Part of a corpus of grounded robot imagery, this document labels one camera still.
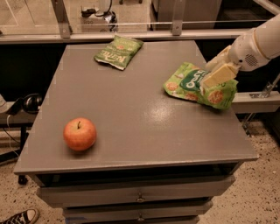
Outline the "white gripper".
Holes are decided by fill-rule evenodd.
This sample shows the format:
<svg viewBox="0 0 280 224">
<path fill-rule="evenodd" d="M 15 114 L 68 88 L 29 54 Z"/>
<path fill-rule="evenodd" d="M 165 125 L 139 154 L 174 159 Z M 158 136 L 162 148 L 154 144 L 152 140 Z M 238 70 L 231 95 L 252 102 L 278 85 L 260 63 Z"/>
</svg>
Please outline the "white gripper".
<svg viewBox="0 0 280 224">
<path fill-rule="evenodd" d="M 267 65 L 270 60 L 260 50 L 254 30 L 239 36 L 213 59 L 206 63 L 208 74 L 200 85 L 212 88 L 218 84 L 233 80 L 241 71 L 250 72 Z"/>
</svg>

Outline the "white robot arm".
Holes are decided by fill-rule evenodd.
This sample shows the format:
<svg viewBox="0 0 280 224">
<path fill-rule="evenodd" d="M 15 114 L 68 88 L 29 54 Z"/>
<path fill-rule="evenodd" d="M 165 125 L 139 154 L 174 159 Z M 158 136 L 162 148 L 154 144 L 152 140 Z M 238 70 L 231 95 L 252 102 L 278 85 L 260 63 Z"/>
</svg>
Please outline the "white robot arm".
<svg viewBox="0 0 280 224">
<path fill-rule="evenodd" d="M 239 71 L 251 72 L 280 55 L 280 15 L 239 36 L 206 63 L 200 85 L 211 88 L 233 80 Z"/>
</svg>

